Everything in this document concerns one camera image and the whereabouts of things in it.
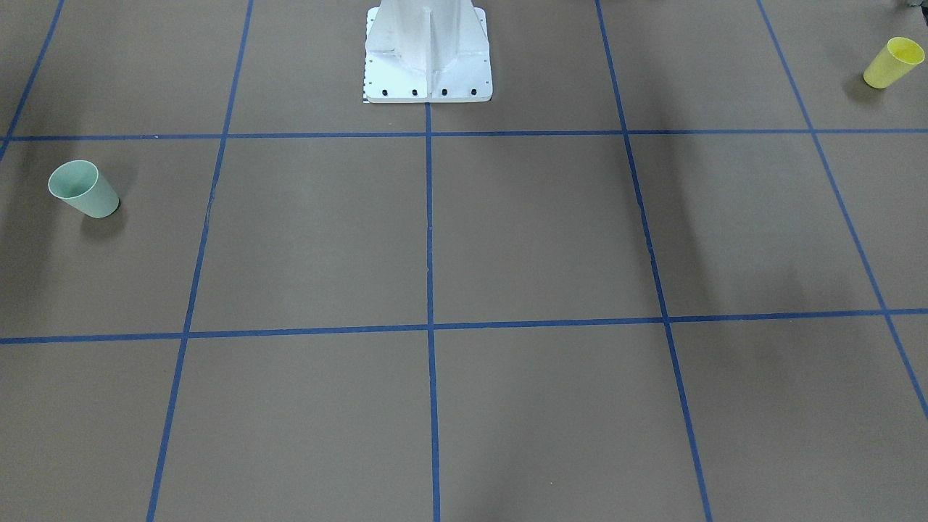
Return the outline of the green plastic cup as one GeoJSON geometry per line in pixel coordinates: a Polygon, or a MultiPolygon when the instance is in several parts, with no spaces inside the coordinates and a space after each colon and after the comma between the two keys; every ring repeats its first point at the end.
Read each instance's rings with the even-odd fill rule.
{"type": "Polygon", "coordinates": [[[86,217],[102,219],[116,212],[120,197],[95,163],[76,159],[63,163],[49,176],[49,193],[86,217]]]}

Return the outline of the yellow plastic cup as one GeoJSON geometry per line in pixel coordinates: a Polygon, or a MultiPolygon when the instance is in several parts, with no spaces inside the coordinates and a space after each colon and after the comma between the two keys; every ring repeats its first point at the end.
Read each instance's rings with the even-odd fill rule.
{"type": "Polygon", "coordinates": [[[889,39],[863,72],[863,80],[875,89],[885,89],[924,63],[925,50],[915,40],[896,36],[889,39]]]}

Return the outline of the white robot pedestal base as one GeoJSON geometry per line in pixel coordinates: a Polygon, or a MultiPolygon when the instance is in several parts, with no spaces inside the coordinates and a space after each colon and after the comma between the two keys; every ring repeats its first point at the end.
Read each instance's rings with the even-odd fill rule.
{"type": "Polygon", "coordinates": [[[365,102],[462,104],[493,98],[486,13],[473,2],[381,1],[365,21],[365,102]]]}

